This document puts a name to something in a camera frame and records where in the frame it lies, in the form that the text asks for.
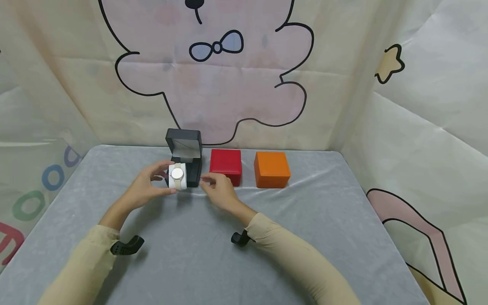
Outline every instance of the arm sleeve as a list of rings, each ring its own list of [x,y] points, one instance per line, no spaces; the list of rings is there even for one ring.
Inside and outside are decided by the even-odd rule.
[[[119,231],[96,225],[75,248],[63,270],[46,289],[38,305],[93,304],[116,256],[110,247]]]
[[[248,236],[300,283],[319,305],[360,304],[340,272],[307,242],[258,213]]]

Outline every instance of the gray velvet cloth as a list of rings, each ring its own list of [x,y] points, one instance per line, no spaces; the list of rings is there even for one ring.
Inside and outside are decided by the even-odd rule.
[[[286,151],[285,189],[257,189],[255,150],[242,150],[242,201],[315,246],[362,304],[428,304],[337,152]],[[210,149],[203,152],[208,171]],[[0,304],[35,304],[70,252],[146,165],[168,148],[100,145],[89,151],[0,275]],[[145,243],[119,257],[96,304],[311,304],[265,254],[230,242],[243,226],[189,189],[134,211],[122,228]]]

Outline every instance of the white watch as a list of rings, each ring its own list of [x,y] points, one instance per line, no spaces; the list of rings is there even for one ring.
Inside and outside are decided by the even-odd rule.
[[[176,163],[175,168],[171,171],[171,178],[175,182],[175,189],[180,190],[182,189],[182,179],[184,177],[184,172],[181,168],[181,163]]]

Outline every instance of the white watch strap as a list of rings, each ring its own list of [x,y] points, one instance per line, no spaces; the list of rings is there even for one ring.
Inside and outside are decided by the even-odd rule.
[[[181,180],[174,180],[175,182],[175,189],[181,191],[182,190],[182,181]]]
[[[175,168],[181,168],[181,163],[175,163]],[[182,190],[182,181],[180,180],[173,180],[175,182],[175,189],[181,191]]]

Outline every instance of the bow tie drawing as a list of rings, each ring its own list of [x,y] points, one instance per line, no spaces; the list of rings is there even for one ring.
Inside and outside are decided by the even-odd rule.
[[[244,38],[238,30],[230,30],[225,33],[220,41],[213,44],[196,42],[190,46],[190,57],[198,62],[203,62],[212,56],[212,53],[241,53],[244,49]]]

